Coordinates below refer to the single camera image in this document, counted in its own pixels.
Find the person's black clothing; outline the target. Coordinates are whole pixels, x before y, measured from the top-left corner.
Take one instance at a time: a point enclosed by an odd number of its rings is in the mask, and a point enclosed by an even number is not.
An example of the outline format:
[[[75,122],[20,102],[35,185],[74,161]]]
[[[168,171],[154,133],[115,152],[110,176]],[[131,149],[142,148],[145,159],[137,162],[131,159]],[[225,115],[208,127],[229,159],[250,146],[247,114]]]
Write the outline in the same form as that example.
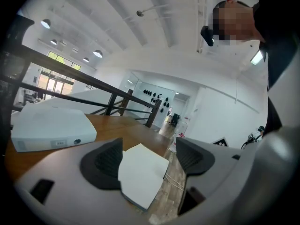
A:
[[[255,28],[264,39],[259,49],[268,63],[271,89],[300,46],[300,0],[259,0],[253,15]]]

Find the rectangular ceiling light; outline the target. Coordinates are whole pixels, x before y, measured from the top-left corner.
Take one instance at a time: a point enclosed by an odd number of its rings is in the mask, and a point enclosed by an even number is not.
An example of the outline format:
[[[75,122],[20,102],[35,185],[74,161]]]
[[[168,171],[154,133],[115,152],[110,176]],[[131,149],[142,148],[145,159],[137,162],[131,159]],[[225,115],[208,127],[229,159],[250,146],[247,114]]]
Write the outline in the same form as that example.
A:
[[[250,60],[250,62],[253,65],[257,65],[261,60],[263,59],[263,55],[260,50],[257,51],[257,53],[253,56],[253,58]]]

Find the large glass window door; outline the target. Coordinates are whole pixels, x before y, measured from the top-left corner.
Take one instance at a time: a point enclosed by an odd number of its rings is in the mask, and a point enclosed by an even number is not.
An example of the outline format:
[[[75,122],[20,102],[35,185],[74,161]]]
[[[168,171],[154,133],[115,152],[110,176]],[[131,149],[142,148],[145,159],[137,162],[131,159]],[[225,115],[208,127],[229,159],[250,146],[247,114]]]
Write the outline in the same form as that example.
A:
[[[48,53],[48,57],[60,63],[63,63],[75,70],[81,69],[80,65],[77,65],[64,57],[61,57],[52,51]],[[74,82],[75,79],[43,67],[39,76],[37,86],[51,92],[68,95],[72,92]]]

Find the white box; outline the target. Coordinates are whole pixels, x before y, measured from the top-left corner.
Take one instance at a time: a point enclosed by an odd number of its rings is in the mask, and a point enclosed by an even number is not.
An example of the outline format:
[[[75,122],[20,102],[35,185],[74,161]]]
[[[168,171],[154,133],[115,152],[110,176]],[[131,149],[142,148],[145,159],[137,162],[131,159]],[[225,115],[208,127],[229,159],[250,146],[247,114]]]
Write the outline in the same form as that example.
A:
[[[142,210],[148,210],[162,186],[169,161],[138,144],[123,151],[118,170],[121,192]]]
[[[54,150],[95,141],[97,132],[80,110],[27,104],[15,118],[11,140],[17,152]]]

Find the black metal railing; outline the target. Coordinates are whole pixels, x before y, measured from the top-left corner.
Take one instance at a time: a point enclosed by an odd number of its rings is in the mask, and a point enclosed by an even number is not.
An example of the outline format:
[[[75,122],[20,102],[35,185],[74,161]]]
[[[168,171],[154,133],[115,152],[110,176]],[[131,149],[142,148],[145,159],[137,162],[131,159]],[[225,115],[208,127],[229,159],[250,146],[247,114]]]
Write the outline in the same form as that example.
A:
[[[159,111],[159,107],[161,104],[161,101],[159,100],[155,105],[152,105],[148,102],[145,102],[137,97],[134,97],[133,95],[129,93],[125,93],[121,91],[120,89],[117,89],[105,82],[102,82],[90,75],[87,75],[83,72],[80,72],[78,70],[75,70],[67,65],[64,65],[46,55],[43,55],[31,48],[28,48],[24,45],[7,45],[2,48],[2,51],[14,55],[18,58],[24,59],[26,62],[34,63],[36,65],[40,65],[42,67],[45,67],[47,69],[53,70],[57,73],[60,73],[62,75],[66,75],[67,77],[73,78],[79,82],[82,82],[86,85],[90,85],[94,88],[97,88],[99,90],[108,92],[111,94],[109,101],[106,104],[99,103],[99,102],[93,102],[85,99],[75,98],[71,97],[69,95],[62,95],[56,92],[48,91],[33,85],[29,85],[26,83],[23,83],[22,78],[20,79],[13,79],[10,77],[7,77],[5,75],[0,75],[0,80],[6,81],[10,84],[16,83],[18,87],[26,88],[32,91],[42,92],[43,94],[51,95],[57,98],[61,98],[64,100],[69,100],[73,102],[78,102],[82,104],[88,104],[100,107],[100,109],[95,110],[92,112],[92,115],[95,115],[97,113],[101,115],[113,115],[116,112],[120,111],[130,111],[130,112],[136,112],[136,113],[145,113],[149,116],[146,118],[139,118],[139,120],[146,120],[145,126],[151,127],[155,117]],[[142,111],[142,110],[136,110],[136,109],[130,109],[127,108],[127,105],[125,103],[128,103],[129,101],[144,105],[148,108],[151,108],[152,110],[150,112],[148,111]]]

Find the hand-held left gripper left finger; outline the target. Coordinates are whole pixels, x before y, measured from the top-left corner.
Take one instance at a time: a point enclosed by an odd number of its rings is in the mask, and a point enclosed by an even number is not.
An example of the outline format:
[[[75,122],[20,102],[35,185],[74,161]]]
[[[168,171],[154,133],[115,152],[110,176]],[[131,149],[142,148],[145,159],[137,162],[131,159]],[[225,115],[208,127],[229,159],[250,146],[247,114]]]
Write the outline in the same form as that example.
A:
[[[118,180],[122,139],[55,151],[14,187],[47,225],[149,225],[125,200]]]

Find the group of black wall-hung items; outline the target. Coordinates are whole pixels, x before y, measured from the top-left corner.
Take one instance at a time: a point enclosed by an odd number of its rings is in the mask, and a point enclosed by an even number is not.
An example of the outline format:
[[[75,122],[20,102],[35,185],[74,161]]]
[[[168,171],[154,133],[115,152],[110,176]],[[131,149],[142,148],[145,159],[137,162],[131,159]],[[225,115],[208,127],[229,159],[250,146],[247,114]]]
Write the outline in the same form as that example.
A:
[[[147,96],[147,98],[149,98],[149,103],[155,105],[158,103],[158,101],[161,101],[161,106],[159,111],[161,113],[163,113],[165,110],[167,110],[167,108],[170,107],[169,104],[169,97],[163,97],[163,94],[161,93],[156,93],[156,92],[152,92],[151,90],[143,90],[144,95]]]

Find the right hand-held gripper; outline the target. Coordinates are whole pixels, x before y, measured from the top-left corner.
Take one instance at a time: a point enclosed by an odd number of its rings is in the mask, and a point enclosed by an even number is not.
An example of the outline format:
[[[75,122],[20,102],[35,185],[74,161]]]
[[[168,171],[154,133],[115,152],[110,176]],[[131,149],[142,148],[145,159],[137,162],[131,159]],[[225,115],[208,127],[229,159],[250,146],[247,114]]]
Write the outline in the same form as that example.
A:
[[[228,147],[228,143],[227,143],[225,137],[220,138],[220,139],[212,142],[212,144],[219,145],[219,146],[224,146],[224,147]]]

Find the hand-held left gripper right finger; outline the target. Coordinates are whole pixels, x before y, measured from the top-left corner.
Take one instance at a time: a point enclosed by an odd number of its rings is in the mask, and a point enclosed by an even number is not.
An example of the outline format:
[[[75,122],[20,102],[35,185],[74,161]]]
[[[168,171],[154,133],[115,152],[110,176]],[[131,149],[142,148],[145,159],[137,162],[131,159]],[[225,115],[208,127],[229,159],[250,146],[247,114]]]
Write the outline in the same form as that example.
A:
[[[186,175],[178,215],[213,195],[233,175],[230,187],[240,191],[249,175],[257,145],[236,149],[190,138],[176,139],[176,156]]]

